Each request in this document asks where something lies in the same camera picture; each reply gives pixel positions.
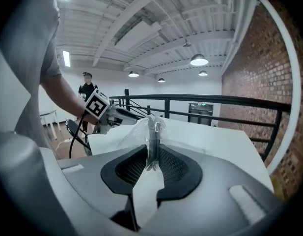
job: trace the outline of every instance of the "brick wall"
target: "brick wall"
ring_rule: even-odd
[[[271,175],[276,195],[285,200],[297,191],[303,179],[303,40],[284,6],[278,0],[269,1],[280,14],[293,38],[302,79],[301,114],[296,133],[280,165]],[[244,40],[222,76],[222,94],[291,103],[292,76],[289,58],[280,32],[263,5],[256,7]],[[222,105],[220,116],[274,122],[275,111]],[[280,145],[288,120],[289,116],[283,114],[275,144],[265,161],[266,166]],[[228,122],[220,122],[220,126],[242,129],[248,136],[257,138],[269,138],[272,130]],[[262,153],[267,144],[254,145]]]

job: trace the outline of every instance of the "gray plastic device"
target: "gray plastic device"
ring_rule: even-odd
[[[32,140],[0,133],[0,181],[27,219],[50,235],[260,235],[282,207],[228,161],[173,146],[159,145],[158,152],[165,188],[143,228],[136,224],[131,190],[145,167],[145,146],[57,163]],[[229,195],[237,184],[266,212],[252,226]]]

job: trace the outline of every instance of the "black chair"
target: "black chair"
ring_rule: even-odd
[[[72,136],[74,136],[77,129],[78,129],[78,125],[73,120],[68,119],[65,122],[65,126],[66,126],[68,132]],[[83,130],[80,129],[80,131],[85,134],[85,142],[78,135],[76,136],[76,141],[78,141],[80,144],[83,145],[83,148],[84,148],[84,151],[85,151],[86,155],[91,156],[92,152],[91,152],[91,148],[90,148],[90,145],[89,145],[89,142],[88,142],[88,135]]]

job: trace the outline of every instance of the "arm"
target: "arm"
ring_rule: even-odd
[[[85,102],[75,95],[61,75],[55,54],[54,39],[50,41],[44,56],[40,84],[56,105],[78,118],[82,117]],[[85,116],[84,120],[94,125],[98,122],[91,115]]]
[[[61,75],[50,76],[44,79],[41,85],[56,105],[78,118],[82,117],[85,102],[75,95]],[[84,120],[94,125],[98,122],[91,115],[85,116]]]

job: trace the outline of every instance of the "clear plastic film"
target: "clear plastic film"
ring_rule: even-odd
[[[146,161],[146,169],[156,170],[158,166],[159,145],[176,146],[186,148],[199,153],[209,154],[203,148],[197,148],[189,144],[185,144],[173,139],[170,139],[167,134],[165,120],[163,118],[149,115],[138,121],[133,129],[117,144],[116,149],[134,147],[146,144],[148,157]]]
[[[157,193],[165,187],[164,175],[159,167],[160,144],[207,154],[202,148],[175,141],[174,133],[172,133],[174,126],[170,122],[168,122],[170,126],[167,126],[165,120],[156,116],[147,116],[139,120],[133,129],[117,144],[117,149],[147,145],[146,167],[133,188],[135,215],[141,228],[156,214],[158,210]]]
[[[156,169],[157,154],[161,136],[165,134],[165,122],[156,116],[149,115],[138,121],[134,128],[117,144],[117,149],[147,145],[148,157],[146,169]]]

